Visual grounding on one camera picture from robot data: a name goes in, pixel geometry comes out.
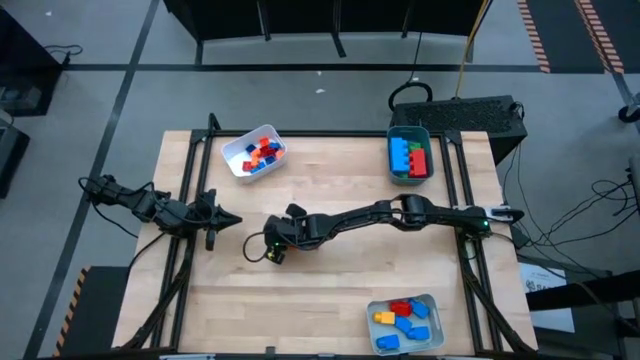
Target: blue lego brick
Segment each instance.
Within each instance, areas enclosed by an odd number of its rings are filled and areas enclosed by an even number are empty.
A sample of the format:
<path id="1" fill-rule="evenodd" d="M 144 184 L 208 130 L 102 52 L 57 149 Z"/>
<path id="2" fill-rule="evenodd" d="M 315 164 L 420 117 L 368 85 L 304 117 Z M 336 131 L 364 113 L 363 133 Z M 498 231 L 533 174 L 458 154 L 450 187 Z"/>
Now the blue lego brick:
<path id="1" fill-rule="evenodd" d="M 402 331 L 405 334 L 409 333 L 413 324 L 411 321 L 404 316 L 396 316 L 396 322 L 394 324 L 398 330 Z"/>
<path id="2" fill-rule="evenodd" d="M 391 172 L 408 173 L 409 172 L 409 142 L 402 138 L 391 138 L 389 143 L 391 147 Z"/>
<path id="3" fill-rule="evenodd" d="M 260 171 L 261 169 L 264 169 L 264 167 L 267 166 L 265 165 L 264 161 L 260 161 L 260 163 L 258 164 L 258 166 L 256 166 L 255 168 L 251 169 L 251 173 L 255 174 L 258 171 Z"/>
<path id="4" fill-rule="evenodd" d="M 429 307 L 427 305 L 414 299 L 409 299 L 409 303 L 411 304 L 411 310 L 413 313 L 420 319 L 426 319 L 427 316 L 429 316 Z"/>
<path id="5" fill-rule="evenodd" d="M 398 335 L 387 335 L 376 339 L 376 345 L 380 350 L 393 350 L 400 347 Z"/>
<path id="6" fill-rule="evenodd" d="M 418 326 L 406 333 L 411 340 L 429 340 L 431 334 L 428 326 Z"/>

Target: gray floor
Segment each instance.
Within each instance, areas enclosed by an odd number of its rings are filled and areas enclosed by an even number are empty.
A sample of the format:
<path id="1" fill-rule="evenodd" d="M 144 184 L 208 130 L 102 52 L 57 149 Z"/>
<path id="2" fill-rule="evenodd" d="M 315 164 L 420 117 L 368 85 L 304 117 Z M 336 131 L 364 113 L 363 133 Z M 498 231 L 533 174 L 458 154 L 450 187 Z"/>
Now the gray floor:
<path id="1" fill-rule="evenodd" d="M 74 63 L 128 63 L 149 0 L 0 0 L 40 41 L 78 43 L 85 52 Z M 207 42 L 205 64 L 371 62 L 410 63 L 416 34 L 400 40 L 385 34 L 343 36 L 348 57 L 339 59 L 323 36 L 276 36 Z M 455 64 L 464 39 L 425 35 L 421 63 Z M 191 64 L 195 42 L 160 4 L 141 63 Z M 496 1 L 478 34 L 474 62 L 535 65 L 515 0 Z M 22 118 L 16 126 L 31 145 L 9 197 L 0 201 L 0 337 L 4 358 L 22 356 L 80 199 L 76 179 L 87 175 L 120 88 L 122 72 L 67 72 L 60 80 L 47 116 Z M 264 123 L 288 129 L 385 129 L 391 112 L 389 93 L 406 81 L 404 72 L 137 72 L 126 99 L 103 173 L 124 184 L 142 184 L 154 170 L 165 130 L 202 128 L 215 112 L 224 128 L 250 129 Z M 436 99 L 453 96 L 457 74 L 417 73 Z M 625 76 L 640 91 L 640 76 Z M 468 73 L 461 96 L 512 94 L 526 106 L 529 137 L 522 145 L 521 180 L 531 214 L 544 228 L 583 198 L 598 179 L 625 181 L 626 158 L 638 152 L 634 126 L 613 116 L 622 106 L 610 75 L 542 73 Z M 408 92 L 398 100 L 420 101 Z M 508 162 L 499 167 L 502 177 Z M 511 172 L 506 193 L 511 204 L 524 203 Z M 610 216 L 619 203 L 601 202 L 566 225 L 554 239 L 605 230 L 620 218 Z M 132 231 L 139 224 L 125 211 L 107 215 Z M 533 232 L 530 220 L 526 225 Z M 616 273 L 638 268 L 634 240 L 640 219 L 633 216 L 616 231 L 563 247 L 584 265 Z M 53 351 L 73 282 L 86 265 L 125 265 L 134 242 L 89 212 L 69 275 L 47 329 L 40 354 Z M 535 255 L 535 251 L 524 252 Z M 556 257 L 551 249 L 549 255 Z"/>

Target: yellow lego brick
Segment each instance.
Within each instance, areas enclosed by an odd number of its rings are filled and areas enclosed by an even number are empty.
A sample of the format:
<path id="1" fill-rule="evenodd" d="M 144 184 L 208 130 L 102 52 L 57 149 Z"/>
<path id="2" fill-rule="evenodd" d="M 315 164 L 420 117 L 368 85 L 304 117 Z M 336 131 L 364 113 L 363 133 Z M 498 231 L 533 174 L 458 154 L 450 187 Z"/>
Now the yellow lego brick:
<path id="1" fill-rule="evenodd" d="M 392 312 L 375 312 L 373 313 L 373 321 L 380 324 L 393 325 L 396 323 L 396 314 Z"/>

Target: orange and black hazard tape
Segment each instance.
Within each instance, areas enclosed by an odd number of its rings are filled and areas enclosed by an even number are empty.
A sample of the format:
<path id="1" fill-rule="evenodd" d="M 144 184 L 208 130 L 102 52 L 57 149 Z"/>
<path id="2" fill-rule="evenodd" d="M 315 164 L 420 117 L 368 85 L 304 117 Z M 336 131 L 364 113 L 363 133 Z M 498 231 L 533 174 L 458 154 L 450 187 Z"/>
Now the orange and black hazard tape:
<path id="1" fill-rule="evenodd" d="M 60 356 L 60 353 L 62 352 L 62 346 L 64 346 L 64 341 L 67 337 L 67 334 L 69 333 L 71 320 L 73 320 L 73 313 L 76 311 L 76 307 L 78 306 L 78 300 L 80 300 L 80 292 L 82 291 L 82 285 L 84 284 L 84 281 L 87 278 L 89 269 L 91 269 L 91 267 L 86 267 L 80 270 L 80 275 L 78 275 L 78 280 L 76 281 L 76 287 L 73 290 L 73 296 L 71 297 L 71 302 L 69 303 L 69 310 L 67 310 L 67 315 L 65 315 L 64 321 L 62 322 L 62 328 L 60 329 L 60 334 L 58 335 L 58 341 L 56 342 L 56 349 L 53 352 L 54 357 Z"/>
<path id="2" fill-rule="evenodd" d="M 540 70 L 542 72 L 549 73 L 551 72 L 551 69 L 549 67 L 549 59 L 547 59 L 547 55 L 544 52 L 544 47 L 542 46 L 540 35 L 538 35 L 536 24 L 531 17 L 531 12 L 529 12 L 527 1 L 518 0 L 518 8 L 520 9 L 520 15 L 522 15 L 522 20 L 524 21 L 524 27 L 527 29 L 527 33 L 529 34 L 529 39 L 531 39 L 533 51 L 536 54 L 536 59 L 538 60 Z"/>
<path id="3" fill-rule="evenodd" d="M 578 7 L 578 12 L 580 16 L 582 16 L 582 21 L 584 21 L 584 25 L 589 32 L 589 36 L 591 36 L 591 41 L 593 41 L 593 45 L 598 52 L 598 56 L 605 70 L 611 72 L 611 67 L 613 67 L 613 71 L 624 73 L 624 64 L 622 64 L 613 43 L 611 43 L 607 31 L 604 26 L 602 26 L 602 22 L 600 22 L 600 18 L 593 8 L 591 0 L 574 0 L 574 2 Z"/>

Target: white paper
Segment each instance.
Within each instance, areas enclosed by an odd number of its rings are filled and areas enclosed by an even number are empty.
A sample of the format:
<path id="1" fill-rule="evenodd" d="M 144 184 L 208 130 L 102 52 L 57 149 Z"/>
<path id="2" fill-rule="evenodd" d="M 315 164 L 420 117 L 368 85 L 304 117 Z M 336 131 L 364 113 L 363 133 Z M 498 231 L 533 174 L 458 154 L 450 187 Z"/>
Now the white paper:
<path id="1" fill-rule="evenodd" d="M 564 270 L 549 268 L 556 274 L 565 276 Z M 566 285 L 567 281 L 561 279 L 537 265 L 520 264 L 520 277 L 525 292 L 538 291 L 557 286 Z M 573 326 L 573 314 L 571 309 L 545 310 L 531 312 L 533 326 L 575 333 Z"/>

